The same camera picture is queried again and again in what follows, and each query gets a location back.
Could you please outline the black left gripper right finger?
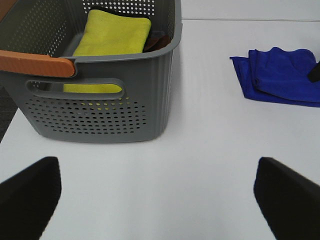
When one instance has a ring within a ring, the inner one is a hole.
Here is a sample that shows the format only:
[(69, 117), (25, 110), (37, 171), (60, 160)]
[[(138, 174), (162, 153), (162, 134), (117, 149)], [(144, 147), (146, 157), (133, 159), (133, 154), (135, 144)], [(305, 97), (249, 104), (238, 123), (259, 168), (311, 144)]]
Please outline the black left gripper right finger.
[(320, 186), (271, 157), (258, 161), (253, 194), (277, 240), (320, 238)]

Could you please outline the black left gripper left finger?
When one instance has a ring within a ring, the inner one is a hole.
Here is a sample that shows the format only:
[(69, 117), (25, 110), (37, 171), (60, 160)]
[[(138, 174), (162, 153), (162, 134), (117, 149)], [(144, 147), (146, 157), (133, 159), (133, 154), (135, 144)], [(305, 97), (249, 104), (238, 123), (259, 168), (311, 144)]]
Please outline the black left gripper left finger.
[(62, 193), (57, 157), (44, 157), (0, 184), (0, 238), (41, 238)]

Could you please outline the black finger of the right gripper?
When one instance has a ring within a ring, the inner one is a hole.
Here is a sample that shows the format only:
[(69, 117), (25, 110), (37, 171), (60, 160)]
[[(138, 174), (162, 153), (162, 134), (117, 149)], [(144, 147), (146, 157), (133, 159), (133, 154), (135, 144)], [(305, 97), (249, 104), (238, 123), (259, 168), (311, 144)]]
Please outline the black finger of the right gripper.
[(320, 81), (320, 61), (307, 74), (307, 78), (311, 83)]

